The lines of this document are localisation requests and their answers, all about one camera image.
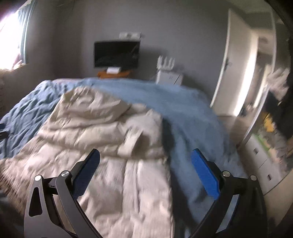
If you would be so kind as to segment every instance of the floor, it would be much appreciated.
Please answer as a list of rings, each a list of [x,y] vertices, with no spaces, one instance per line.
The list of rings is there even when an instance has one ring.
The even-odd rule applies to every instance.
[[[246,117],[234,117],[234,116],[219,116],[218,118],[224,124],[227,132],[230,135],[230,140],[239,145],[243,140],[246,131],[252,123],[256,110],[250,112]]]

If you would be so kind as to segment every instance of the tv stand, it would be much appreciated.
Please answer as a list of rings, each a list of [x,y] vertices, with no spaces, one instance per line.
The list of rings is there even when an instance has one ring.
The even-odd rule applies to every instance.
[[[128,78],[131,74],[131,70],[121,71],[118,74],[108,74],[106,70],[97,73],[97,76],[101,79],[115,79],[115,78]]]

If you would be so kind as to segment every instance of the wall socket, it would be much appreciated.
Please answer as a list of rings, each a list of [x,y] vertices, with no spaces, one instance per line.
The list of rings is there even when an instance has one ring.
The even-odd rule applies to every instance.
[[[119,39],[122,40],[139,40],[141,38],[141,32],[121,32]]]

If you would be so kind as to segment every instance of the blue blanket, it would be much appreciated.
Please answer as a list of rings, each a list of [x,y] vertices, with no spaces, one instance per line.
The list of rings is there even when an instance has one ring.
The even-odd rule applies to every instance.
[[[146,104],[163,116],[163,145],[171,168],[176,237],[187,236],[194,230],[213,202],[191,164],[193,149],[199,148],[220,170],[246,177],[235,147],[201,91],[126,79],[88,78],[66,83],[40,83],[2,118],[10,136],[1,142],[1,158],[16,155],[38,132],[61,95],[78,86],[95,87],[126,102]],[[228,224],[235,204],[234,199],[221,229]]]

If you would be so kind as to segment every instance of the white box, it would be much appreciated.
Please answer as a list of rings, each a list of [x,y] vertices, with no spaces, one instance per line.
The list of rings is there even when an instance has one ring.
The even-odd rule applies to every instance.
[[[122,40],[139,40],[141,38],[141,32],[121,32],[119,39]]]
[[[121,67],[109,67],[107,68],[108,74],[118,74],[121,71]]]
[[[181,85],[183,74],[172,71],[159,70],[157,73],[156,84]]]

